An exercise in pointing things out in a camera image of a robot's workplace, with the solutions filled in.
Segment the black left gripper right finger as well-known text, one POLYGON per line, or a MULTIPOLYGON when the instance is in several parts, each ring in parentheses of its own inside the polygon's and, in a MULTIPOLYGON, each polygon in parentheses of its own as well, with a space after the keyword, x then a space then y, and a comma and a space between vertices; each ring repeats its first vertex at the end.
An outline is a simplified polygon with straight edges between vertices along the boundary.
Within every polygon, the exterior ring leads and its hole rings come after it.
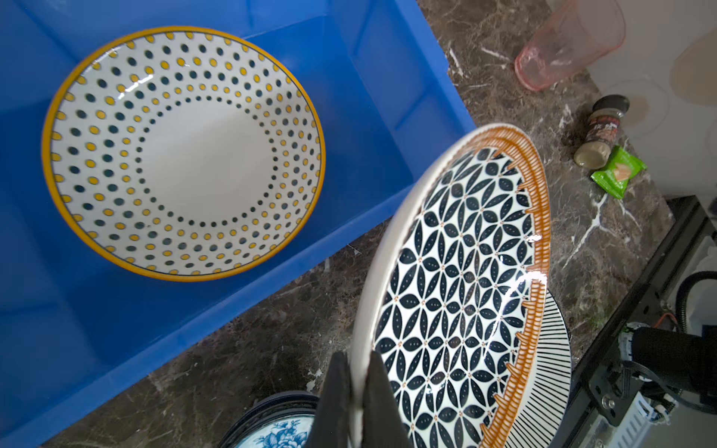
POLYGON ((363 392, 362 447, 410 447, 381 356, 373 351, 363 392))

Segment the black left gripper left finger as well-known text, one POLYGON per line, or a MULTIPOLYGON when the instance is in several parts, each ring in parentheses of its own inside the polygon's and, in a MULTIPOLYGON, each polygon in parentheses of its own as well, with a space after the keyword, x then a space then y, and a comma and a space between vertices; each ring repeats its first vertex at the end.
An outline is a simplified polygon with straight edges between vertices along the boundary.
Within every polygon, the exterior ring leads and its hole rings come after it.
POLYGON ((330 359, 317 412, 305 447, 347 448, 351 381, 347 355, 335 352, 330 359))

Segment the orange rimmed geometric plate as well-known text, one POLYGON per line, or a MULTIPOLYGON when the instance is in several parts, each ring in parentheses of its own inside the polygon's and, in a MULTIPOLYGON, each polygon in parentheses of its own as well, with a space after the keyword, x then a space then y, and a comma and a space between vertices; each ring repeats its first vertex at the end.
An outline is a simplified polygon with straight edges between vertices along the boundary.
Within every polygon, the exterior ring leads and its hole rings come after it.
POLYGON ((349 350, 351 444, 368 440, 372 353, 414 447, 503 447, 537 361, 551 258, 546 177, 505 123, 463 136, 420 177, 366 278, 349 350))

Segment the yellow rimmed dotted plate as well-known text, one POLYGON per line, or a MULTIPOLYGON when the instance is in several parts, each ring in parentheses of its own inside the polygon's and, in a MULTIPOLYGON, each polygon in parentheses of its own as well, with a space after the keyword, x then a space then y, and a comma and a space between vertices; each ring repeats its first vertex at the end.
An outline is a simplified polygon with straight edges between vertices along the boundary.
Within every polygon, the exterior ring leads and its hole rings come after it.
POLYGON ((177 282, 274 257, 308 222, 326 171, 319 115, 291 71, 191 26, 127 35, 78 65, 50 104, 41 154, 87 246, 177 282))

